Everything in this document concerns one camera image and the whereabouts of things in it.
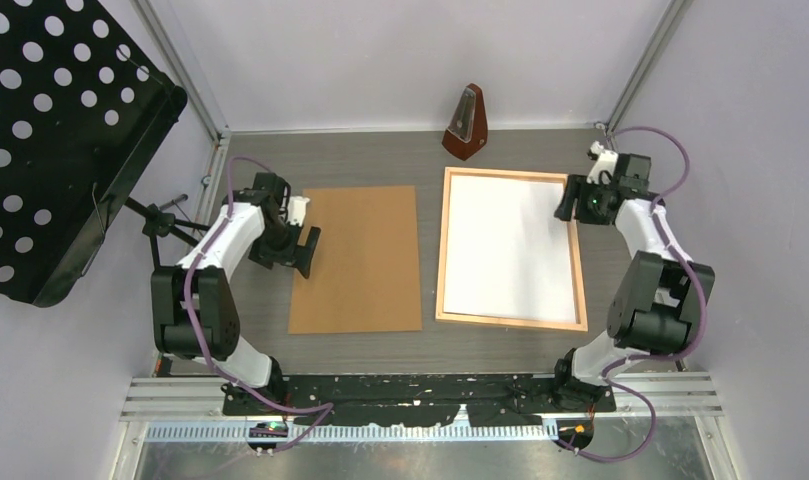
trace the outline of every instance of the metal floor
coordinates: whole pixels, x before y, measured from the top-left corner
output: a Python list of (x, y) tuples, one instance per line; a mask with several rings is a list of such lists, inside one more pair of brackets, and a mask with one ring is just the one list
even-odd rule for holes
[[(591, 165), (586, 152), (599, 132), (490, 132), (486, 147), (467, 162), (449, 155), (440, 145), (441, 138), (442, 132), (404, 132), (248, 134), (231, 139), (228, 156), (260, 159), (290, 182), (297, 194), (315, 187), (416, 186), (421, 332), (289, 335), (293, 271), (278, 266), (269, 271), (248, 260), (239, 265), (231, 289), (242, 335), (275, 357), (285, 373), (551, 372), (558, 357), (604, 330), (608, 304), (630, 261), (614, 227), (579, 225), (589, 333), (443, 324), (433, 317), (444, 168), (586, 173)], [(250, 186), (255, 168), (237, 162), (234, 187)], [(225, 192), (222, 176), (218, 204)], [(319, 245), (324, 248), (324, 232)], [(189, 368), (176, 365), (174, 371)]]
[[(642, 442), (648, 428), (645, 418), (596, 419), (590, 450), (624, 455)], [(576, 457), (548, 441), (316, 444), (272, 458), (256, 458), (241, 443), (150, 443), (136, 478), (702, 480), (713, 473), (695, 420), (665, 417), (651, 447), (615, 464)]]

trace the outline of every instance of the gray table surface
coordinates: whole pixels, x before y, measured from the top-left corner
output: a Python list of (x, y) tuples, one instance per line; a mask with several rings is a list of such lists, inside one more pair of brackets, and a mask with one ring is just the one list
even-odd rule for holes
[[(231, 289), (242, 335), (276, 358), (285, 373), (551, 372), (570, 348), (586, 344), (604, 330), (607, 307), (630, 257), (614, 227), (586, 225), (579, 225), (579, 236), (588, 333), (469, 326), (434, 319), (444, 168), (586, 173), (591, 167), (586, 152), (599, 132), (490, 132), (484, 149), (467, 162), (449, 155), (441, 138), (442, 132), (396, 132), (249, 134), (231, 139), (228, 156), (260, 159), (290, 182), (296, 194), (305, 188), (416, 186), (421, 332), (289, 335), (293, 271), (279, 266), (269, 271), (247, 259), (240, 263)], [(255, 171), (237, 162), (234, 187), (250, 186)], [(225, 192), (223, 176), (218, 203)], [(192, 367), (178, 365), (175, 371), (184, 368)]]

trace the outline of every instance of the white board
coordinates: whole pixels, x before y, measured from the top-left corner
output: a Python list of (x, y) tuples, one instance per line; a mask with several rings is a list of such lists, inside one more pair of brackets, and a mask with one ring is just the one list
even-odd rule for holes
[(554, 218), (565, 176), (453, 170), (463, 174), (452, 172), (446, 181), (444, 285), (437, 312), (495, 318), (501, 325), (514, 319), (527, 327), (583, 324), (586, 330), (585, 308), (578, 305), (579, 262), (573, 265), (574, 225)]

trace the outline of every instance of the perforated metal sheet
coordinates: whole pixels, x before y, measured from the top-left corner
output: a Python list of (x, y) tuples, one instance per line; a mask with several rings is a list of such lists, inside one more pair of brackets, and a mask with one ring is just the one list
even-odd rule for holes
[(0, 293), (65, 298), (185, 105), (99, 2), (0, 0)]

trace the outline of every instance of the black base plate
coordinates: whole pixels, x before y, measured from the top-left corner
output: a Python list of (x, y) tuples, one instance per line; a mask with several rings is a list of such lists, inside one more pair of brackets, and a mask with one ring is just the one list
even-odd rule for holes
[[(333, 412), (324, 421), (326, 425), (447, 425), (461, 404), (466, 405), (473, 427), (537, 425), (542, 420), (536, 414), (587, 411), (559, 409), (551, 401), (553, 378), (532, 374), (291, 375), (287, 384), (287, 405), (300, 408), (334, 404)], [(273, 413), (242, 395), (235, 394), (232, 401), (225, 399), (224, 415)], [(613, 395), (603, 397), (595, 409), (616, 411)], [(312, 421), (312, 417), (302, 417), (295, 423), (309, 425)]]

